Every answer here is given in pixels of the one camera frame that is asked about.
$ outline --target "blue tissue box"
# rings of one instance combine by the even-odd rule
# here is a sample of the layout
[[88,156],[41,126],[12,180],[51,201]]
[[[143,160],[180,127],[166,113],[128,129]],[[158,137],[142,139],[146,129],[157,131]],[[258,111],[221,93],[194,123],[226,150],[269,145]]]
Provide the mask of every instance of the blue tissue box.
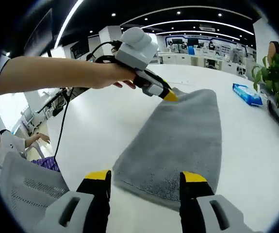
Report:
[[262,106],[261,97],[248,86],[233,83],[233,91],[238,94],[249,105]]

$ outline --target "purple object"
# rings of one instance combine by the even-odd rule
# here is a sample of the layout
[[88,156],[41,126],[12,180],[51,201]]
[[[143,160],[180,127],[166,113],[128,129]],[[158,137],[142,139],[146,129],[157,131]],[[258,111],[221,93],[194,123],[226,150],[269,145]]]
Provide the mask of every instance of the purple object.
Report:
[[57,163],[54,160],[54,157],[32,160],[31,162],[34,164],[38,164],[39,166],[45,167],[47,169],[53,170],[53,171],[60,171],[60,169],[57,166]]

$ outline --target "ceiling light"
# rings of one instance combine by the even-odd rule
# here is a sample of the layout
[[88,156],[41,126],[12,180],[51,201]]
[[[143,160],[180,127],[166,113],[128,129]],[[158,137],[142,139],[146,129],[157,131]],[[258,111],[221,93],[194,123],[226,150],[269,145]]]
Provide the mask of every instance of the ceiling light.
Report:
[[198,19],[173,20],[173,21],[167,21],[167,22],[162,22],[162,23],[155,23],[155,24],[151,24],[151,25],[148,25],[148,26],[141,27],[141,29],[153,27],[153,26],[156,26],[156,25],[167,24],[167,23],[181,23],[181,22],[215,23],[215,24],[220,24],[220,25],[232,27],[232,28],[241,30],[241,31],[243,31],[243,32],[245,32],[245,33],[254,35],[254,33],[252,33],[252,32],[249,32],[249,31],[247,31],[247,30],[245,30],[245,29],[242,29],[242,28],[239,28],[239,27],[236,27],[236,26],[227,24],[227,23],[221,23],[221,22],[215,22],[215,21],[208,21],[208,20],[198,20]]
[[236,38],[236,37],[230,36],[230,35],[225,35],[225,34],[221,34],[221,33],[203,32],[203,31],[173,31],[173,32],[156,33],[156,35],[162,35],[162,34],[167,34],[167,33],[207,33],[207,34],[213,34],[213,35],[221,35],[221,36],[229,37],[229,38],[235,39],[235,40],[240,40],[239,38]]
[[66,29],[67,24],[69,23],[71,17],[73,16],[73,14],[76,12],[76,10],[78,9],[78,7],[81,5],[81,3],[83,2],[83,0],[78,0],[76,2],[76,4],[72,7],[72,9],[70,10],[69,14],[67,15],[65,21],[63,22],[62,28],[60,30],[60,32],[57,35],[57,39],[54,45],[54,48],[56,49],[58,44],[60,43],[60,40],[62,38],[62,35]]

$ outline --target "ceiling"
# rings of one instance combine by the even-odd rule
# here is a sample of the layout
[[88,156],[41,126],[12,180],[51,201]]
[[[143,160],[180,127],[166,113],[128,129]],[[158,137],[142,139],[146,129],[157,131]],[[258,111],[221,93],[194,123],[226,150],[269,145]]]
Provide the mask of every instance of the ceiling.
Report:
[[[17,25],[14,33],[9,37],[4,50],[11,51],[11,56],[22,55],[23,48],[29,36],[50,8],[52,8],[53,40],[56,40],[66,16],[76,2],[77,0],[40,1],[30,10],[28,16]],[[142,27],[173,20],[215,21],[230,24],[253,33],[252,24],[259,18],[259,14],[244,2],[220,2],[215,0],[83,0],[68,23],[60,43],[66,45],[78,40],[84,40],[87,36],[96,35],[102,28],[109,25],[121,25],[125,30],[132,26]],[[253,45],[253,48],[255,48],[254,35],[229,26],[212,23],[176,22],[145,28],[144,31],[149,33],[152,30],[154,30],[154,33],[190,30],[200,31],[199,26],[201,24],[213,27],[216,30],[219,29],[216,33],[237,37],[240,39],[240,43],[249,46]],[[232,40],[222,35],[218,37]]]

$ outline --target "microfiber towel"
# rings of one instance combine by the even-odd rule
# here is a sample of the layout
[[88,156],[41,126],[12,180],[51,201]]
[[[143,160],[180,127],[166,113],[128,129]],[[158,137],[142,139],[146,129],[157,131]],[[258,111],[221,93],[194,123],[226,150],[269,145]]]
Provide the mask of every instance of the microfiber towel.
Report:
[[180,172],[203,176],[217,189],[221,124],[216,94],[203,89],[162,101],[114,165],[114,184],[174,210],[180,206]]

